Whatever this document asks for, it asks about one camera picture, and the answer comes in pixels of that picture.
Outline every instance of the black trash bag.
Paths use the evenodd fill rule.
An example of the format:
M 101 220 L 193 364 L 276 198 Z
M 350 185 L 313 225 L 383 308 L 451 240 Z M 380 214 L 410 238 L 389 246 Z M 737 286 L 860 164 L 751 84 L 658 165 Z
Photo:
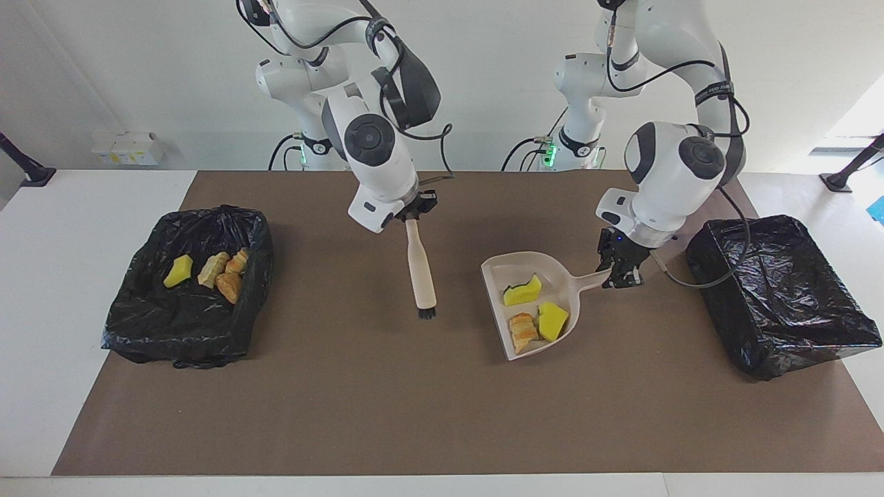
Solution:
M 697 281 L 727 273 L 743 252 L 739 220 L 709 221 L 686 254 Z M 789 216 L 751 221 L 751 248 L 735 276 L 702 291 L 730 360 L 755 379 L 881 346 L 807 228 Z
M 235 306 L 216 289 L 196 282 L 210 256 L 248 248 L 248 264 Z M 163 280 L 173 261 L 194 260 L 191 278 L 173 288 Z M 129 264 L 110 306 L 102 348 L 135 363 L 169 360 L 176 368 L 208 369 L 248 352 L 252 327 L 267 300 L 273 240 L 258 210 L 222 205 L 160 218 Z

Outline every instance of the black cable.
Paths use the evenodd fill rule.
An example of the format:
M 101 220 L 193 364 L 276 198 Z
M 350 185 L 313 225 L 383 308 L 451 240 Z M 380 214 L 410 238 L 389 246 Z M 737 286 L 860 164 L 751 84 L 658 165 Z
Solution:
M 434 134 L 432 136 L 420 136 L 417 134 L 411 134 L 411 133 L 407 132 L 406 130 L 402 129 L 402 127 L 399 126 L 399 122 L 396 121 L 395 119 L 390 119 L 390 115 L 387 114 L 386 106 L 384 105 L 384 87 L 386 87 L 388 84 L 394 82 L 392 77 L 397 71 L 399 71 L 399 67 L 402 64 L 402 59 L 405 57 L 405 48 L 406 48 L 405 42 L 403 42 L 401 39 L 393 38 L 392 41 L 393 41 L 393 44 L 396 46 L 396 51 L 399 52 L 399 56 L 396 57 L 396 62 L 393 63 L 392 67 L 390 68 L 390 71 L 386 75 L 386 78 L 384 78 L 384 82 L 381 83 L 381 85 L 380 85 L 381 89 L 380 89 L 377 99 L 378 99 L 378 103 L 381 108 L 381 113 L 384 114 L 384 117 L 388 121 L 392 122 L 393 125 L 396 126 L 396 131 L 398 131 L 402 136 L 406 136 L 408 138 L 411 138 L 412 140 L 417 140 L 417 141 L 439 140 L 439 155 L 442 157 L 442 165 L 445 167 L 445 170 L 448 171 L 448 174 L 446 176 L 436 176 L 434 178 L 429 178 L 427 180 L 420 181 L 418 183 L 419 186 L 422 187 L 422 186 L 430 185 L 432 183 L 437 183 L 442 180 L 453 180 L 454 179 L 454 171 L 452 171 L 451 166 L 448 165 L 448 158 L 445 155 L 445 138 L 449 134 L 451 134 L 451 132 L 454 130 L 454 125 L 452 123 L 445 124 L 444 126 L 442 126 L 442 133 L 440 133 L 440 134 Z
M 616 11 L 616 9 L 615 9 L 615 10 L 613 11 L 612 16 L 611 16 L 611 29 L 613 29 L 615 33 L 616 33 L 616 27 L 615 27 L 616 24 L 617 24 L 617 11 Z M 662 73 L 659 73 L 659 74 L 657 74 L 656 76 L 650 78 L 649 80 L 645 80 L 645 81 L 643 81 L 643 82 L 641 82 L 641 83 L 635 85 L 634 87 L 630 87 L 630 88 L 619 88 L 619 87 L 613 82 L 613 77 L 611 76 L 611 52 L 612 52 L 611 47 L 608 47 L 608 48 L 607 48 L 607 51 L 606 51 L 606 57 L 607 57 L 606 73 L 607 73 L 607 77 L 608 77 L 608 83 L 611 84 L 611 88 L 613 88 L 613 89 L 615 89 L 615 90 L 617 90 L 617 91 L 619 91 L 619 92 L 621 92 L 621 93 L 628 93 L 628 92 L 630 92 L 630 91 L 637 90 L 637 89 L 643 87 L 644 85 L 647 85 L 647 84 L 649 84 L 649 83 L 651 83 L 651 82 L 653 82 L 653 81 L 655 81 L 655 80 L 657 80 L 657 79 L 659 79 L 659 78 L 662 78 L 663 76 L 665 76 L 665 75 L 671 73 L 672 71 L 678 71 L 679 69 L 681 69 L 681 68 L 683 68 L 683 67 L 687 67 L 687 66 L 689 66 L 689 65 L 708 65 L 708 66 L 710 66 L 710 67 L 715 67 L 715 66 L 716 66 L 715 64 L 713 64 L 712 62 L 709 62 L 708 60 L 689 60 L 688 62 L 682 62 L 682 63 L 680 63 L 680 64 L 673 65 L 672 67 L 670 67 L 670 68 L 664 70 Z
M 435 178 L 429 178 L 428 180 L 423 180 L 418 183 L 419 186 L 423 187 L 426 185 L 431 185 L 433 183 L 438 183 L 442 180 L 453 180 L 454 179 L 454 171 L 451 170 L 451 166 L 448 165 L 448 159 L 445 157 L 445 137 L 451 133 L 451 130 L 454 126 L 451 123 L 446 124 L 442 128 L 442 134 L 439 138 L 439 155 L 442 156 L 442 165 L 445 167 L 445 170 L 448 171 L 447 176 L 436 176 Z
M 279 18 L 276 18 L 275 20 L 277 21 L 277 26 L 279 26 L 279 30 L 282 31 L 282 34 L 284 34 L 284 35 L 286 36 L 286 38 L 288 38 L 288 41 L 289 41 L 289 42 L 292 42 L 292 45 L 298 47 L 298 48 L 301 49 L 301 50 L 310 50 L 310 49 L 314 49 L 314 48 L 318 47 L 318 46 L 321 45 L 325 40 L 328 40 L 330 36 L 332 36 L 333 34 L 337 33 L 338 30 L 341 29 L 342 27 L 344 27 L 344 26 L 346 26 L 346 25 L 348 25 L 348 24 L 353 24 L 354 22 L 362 21 L 362 20 L 364 20 L 364 21 L 371 21 L 371 18 L 370 18 L 370 17 L 366 17 L 366 16 L 354 16 L 354 17 L 352 17 L 352 18 L 350 18 L 350 19 L 342 20 L 342 21 L 340 21 L 337 25 L 335 25 L 335 27 L 333 27 L 332 29 L 330 29 L 327 33 L 325 33 L 325 34 L 323 34 L 322 36 L 320 36 L 318 40 L 316 40 L 315 42 L 312 42 L 312 43 L 307 43 L 307 44 L 304 44 L 304 43 L 301 43 L 301 42 L 298 42 L 297 40 L 295 40 L 295 39 L 294 39 L 294 38 L 288 33 L 288 30 L 286 30 L 286 27 L 283 26 L 282 20 L 280 20 Z
M 652 250 L 651 256 L 653 257 L 653 259 L 655 261 L 657 261 L 657 265 L 660 266 L 660 269 L 667 275 L 667 278 L 669 278 L 674 283 L 677 283 L 683 287 L 695 288 L 697 290 L 705 290 L 707 288 L 716 287 L 716 286 L 724 283 L 725 281 L 731 279 L 731 277 L 733 277 L 734 274 L 736 274 L 737 268 L 739 268 L 741 265 L 743 265 L 744 262 L 746 262 L 746 257 L 749 255 L 749 248 L 750 248 L 750 245 L 752 244 L 752 233 L 751 233 L 751 228 L 749 226 L 749 219 L 746 219 L 746 217 L 743 215 L 743 211 L 740 210 L 740 206 L 737 205 L 736 202 L 734 202 L 734 199 L 732 199 L 730 197 L 730 195 L 728 195 L 728 192 L 724 191 L 724 188 L 718 187 L 717 189 L 721 192 L 722 195 L 724 195 L 724 197 L 730 203 L 731 207 L 733 207 L 734 210 L 736 210 L 736 213 L 739 214 L 740 219 L 743 221 L 743 232 L 745 233 L 745 242 L 743 243 L 743 253 L 740 254 L 740 259 L 736 262 L 734 267 L 730 268 L 730 271 L 728 271 L 728 274 L 725 274 L 721 278 L 718 278 L 715 281 L 712 281 L 710 283 L 704 283 L 703 285 L 691 285 L 690 283 L 685 283 L 684 281 L 681 281 L 680 279 L 673 276 L 672 273 L 669 272 L 668 268 L 663 263 L 663 261 L 657 255 L 656 250 Z
M 515 147 L 513 147 L 513 149 L 509 151 L 509 155 L 507 155 L 507 159 L 503 161 L 503 167 L 500 168 L 500 171 L 503 172 L 503 171 L 507 170 L 507 164 L 509 164 L 509 159 L 513 158 L 513 155 L 515 155 L 515 152 L 518 149 L 520 149 L 523 145 L 527 145 L 533 141 L 534 141 L 533 138 L 526 138 L 526 139 L 516 143 Z
M 537 158 L 537 155 L 542 154 L 542 153 L 543 153 L 543 150 L 529 150 L 529 152 L 527 154 L 525 154 L 525 157 L 522 158 L 522 163 L 519 164 L 519 172 L 525 171 L 525 161 L 528 160 L 528 157 L 530 157 L 533 154 L 534 158 Z M 533 166 L 534 166 L 534 159 L 531 159 L 531 164 L 528 165 L 528 171 L 530 171 L 531 167 L 533 167 Z
M 276 148 L 273 149 L 273 154 L 271 154 L 271 161 L 269 164 L 267 164 L 267 171 L 273 171 L 273 162 L 276 161 L 276 155 L 279 153 L 279 149 L 282 149 L 282 146 L 283 146 L 283 144 L 286 143 L 286 141 L 289 141 L 292 139 L 294 139 L 294 135 L 289 134 L 285 138 L 280 140 L 279 143 L 277 143 Z
M 561 114 L 559 114 L 559 118 L 555 120 L 555 123 L 554 123 L 554 124 L 552 125 L 552 127 L 550 128 L 550 132 L 546 134 L 547 137 L 549 137 L 549 136 L 553 136 L 553 131 L 555 131 L 555 127 L 559 125 L 559 123 L 561 122 L 562 118 L 565 117 L 565 114 L 566 114 L 566 113 L 568 113 L 568 107 L 567 107 L 567 106 L 565 106 L 565 108 L 562 109 Z M 543 151 L 544 151 L 544 146 L 543 146 L 543 144 L 541 144 L 539 147 L 537 147 L 537 150 L 535 150 L 535 151 L 537 152 L 537 155 L 535 155 L 534 158 L 531 159 L 531 164 L 528 164 L 528 170 L 529 170 L 529 171 L 531 170 L 532 167 L 534 167 L 534 161 L 536 161 L 537 158 L 540 157 L 540 152 L 543 152 Z
M 261 38 L 262 40 L 264 40 L 264 42 L 267 43 L 267 46 L 269 46 L 270 48 L 272 48 L 273 51 L 275 51 L 276 53 L 278 53 L 278 54 L 281 55 L 281 56 L 287 56 L 287 55 L 288 55 L 287 53 L 285 53 L 285 52 L 283 52 L 282 50 L 278 49 L 278 48 L 276 47 L 276 45 L 274 45 L 273 43 L 271 43 L 270 40 L 268 40 L 267 38 L 265 38 L 264 35 L 261 34 L 260 31 L 258 31 L 257 29 L 255 29 L 255 27 L 252 25 L 252 23 L 248 22 L 248 17 L 246 17 L 246 13 L 242 11 L 242 4 L 240 4 L 240 0 L 233 0 L 233 1 L 236 2 L 236 11 L 240 13 L 240 17 L 242 18 L 242 20 L 243 20 L 246 24 L 248 24 L 248 27 L 251 27 L 251 28 L 252 28 L 252 31 L 254 31 L 255 34 L 258 35 L 259 38 Z
M 388 84 L 394 82 L 392 77 L 397 71 L 399 71 L 399 66 L 402 64 L 402 59 L 405 57 L 405 50 L 404 49 L 406 48 L 405 42 L 403 42 L 401 39 L 393 38 L 392 40 L 393 40 L 393 44 L 396 45 L 396 50 L 399 52 L 399 56 L 396 58 L 396 62 L 393 63 L 392 68 L 387 73 L 386 78 L 384 78 L 384 82 L 381 84 L 380 96 L 378 97 L 378 101 L 380 102 L 381 113 L 384 114 L 384 117 L 387 118 L 387 120 L 389 120 L 394 125 L 396 125 L 397 131 L 399 131 L 403 136 L 407 136 L 408 138 L 411 138 L 412 140 L 418 140 L 418 141 L 442 140 L 443 138 L 448 136 L 452 132 L 452 130 L 454 129 L 454 126 L 451 123 L 446 124 L 442 128 L 442 133 L 440 133 L 440 134 L 434 134 L 432 136 L 419 136 L 417 134 L 411 134 L 411 133 L 407 132 L 406 130 L 402 129 L 399 126 L 399 122 L 395 121 L 394 119 L 390 119 L 390 115 L 387 114 L 386 106 L 384 105 L 384 87 L 386 87 Z
M 743 114 L 743 118 L 746 119 L 746 127 L 742 131 L 738 131 L 736 133 L 713 133 L 713 138 L 742 138 L 745 134 L 749 132 L 749 128 L 752 126 L 752 121 L 751 119 L 749 119 L 749 112 L 746 111 L 745 107 L 743 107 L 743 104 L 736 99 L 736 96 L 729 95 L 728 98 Z
M 289 147 L 288 149 L 286 149 L 286 151 L 284 151 L 282 153 L 282 168 L 285 169 L 286 171 L 288 171 L 288 153 L 292 150 L 301 151 L 301 147 L 298 145 L 295 145 L 294 147 Z

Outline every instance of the food scrap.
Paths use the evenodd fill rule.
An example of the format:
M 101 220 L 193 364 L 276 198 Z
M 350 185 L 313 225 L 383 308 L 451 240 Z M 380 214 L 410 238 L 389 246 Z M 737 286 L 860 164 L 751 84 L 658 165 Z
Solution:
M 240 249 L 235 256 L 227 263 L 224 272 L 232 272 L 242 276 L 246 272 L 246 263 L 248 262 L 248 251 L 244 248 Z
M 242 278 L 240 278 L 239 274 L 235 272 L 219 274 L 215 280 L 215 285 L 229 303 L 236 305 L 236 301 L 240 298 L 240 290 L 242 289 Z
M 516 314 L 509 320 L 509 332 L 513 334 L 515 353 L 520 354 L 532 340 L 539 340 L 534 317 L 527 312 Z
M 227 252 L 220 252 L 209 257 L 209 260 L 206 261 L 206 265 L 202 267 L 200 275 L 196 277 L 196 282 L 206 288 L 215 288 L 215 279 L 217 279 L 219 274 L 224 272 L 227 261 L 229 260 L 230 255 Z

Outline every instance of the white dustpan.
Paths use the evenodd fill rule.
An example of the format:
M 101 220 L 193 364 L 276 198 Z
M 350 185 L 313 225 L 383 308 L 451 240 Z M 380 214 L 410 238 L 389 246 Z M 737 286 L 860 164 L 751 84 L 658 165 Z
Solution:
M 539 252 L 516 252 L 488 259 L 482 264 L 485 289 L 494 311 L 494 320 L 500 332 L 507 360 L 513 361 L 533 356 L 548 349 L 567 337 L 580 317 L 580 293 L 583 290 L 601 287 L 610 271 L 596 272 L 582 277 L 572 276 L 565 266 L 547 254 Z M 540 296 L 534 302 L 507 307 L 503 304 L 503 293 L 507 287 L 522 285 L 537 274 L 543 284 Z M 559 338 L 550 343 L 546 340 L 532 341 L 521 354 L 515 353 L 513 337 L 509 332 L 509 319 L 516 314 L 527 312 L 537 317 L 537 307 L 542 302 L 554 302 L 568 312 L 568 321 Z

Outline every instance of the white table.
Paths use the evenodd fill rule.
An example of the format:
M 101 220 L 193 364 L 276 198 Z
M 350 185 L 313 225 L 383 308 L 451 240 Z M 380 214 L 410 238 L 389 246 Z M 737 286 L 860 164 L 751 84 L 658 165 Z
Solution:
M 48 478 L 107 352 L 99 336 L 121 275 L 194 172 L 61 171 L 0 211 L 0 495 L 884 494 L 884 474 L 525 475 L 451 477 Z M 804 221 L 865 312 L 884 324 L 884 229 L 856 198 L 818 181 L 744 174 L 758 213 Z M 884 351 L 845 363 L 881 424 Z

